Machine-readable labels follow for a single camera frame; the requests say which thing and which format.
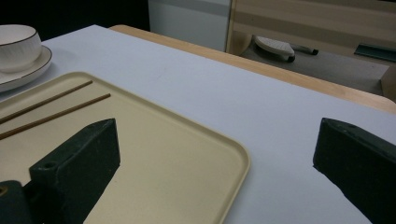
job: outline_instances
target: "white table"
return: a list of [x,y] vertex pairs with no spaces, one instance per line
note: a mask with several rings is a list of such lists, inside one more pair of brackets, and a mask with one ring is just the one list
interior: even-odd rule
[[43,43],[46,74],[0,101],[83,71],[230,136],[251,156],[226,223],[370,223],[312,166],[320,120],[353,123],[396,144],[396,116],[99,26]]

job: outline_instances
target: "saucer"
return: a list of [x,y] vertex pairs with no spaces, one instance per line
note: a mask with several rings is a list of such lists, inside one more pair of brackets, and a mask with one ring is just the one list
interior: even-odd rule
[[42,46],[40,56],[30,68],[16,73],[0,72],[0,92],[15,89],[40,77],[50,67],[51,58],[50,49]]

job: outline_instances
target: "plastic tray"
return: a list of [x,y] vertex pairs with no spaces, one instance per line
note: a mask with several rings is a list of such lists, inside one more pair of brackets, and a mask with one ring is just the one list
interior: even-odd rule
[[221,223],[248,173],[234,140],[86,73],[57,77],[0,103],[0,117],[93,83],[0,125],[0,132],[73,105],[111,97],[0,140],[0,181],[30,181],[28,168],[86,125],[117,122],[121,164],[86,223]]

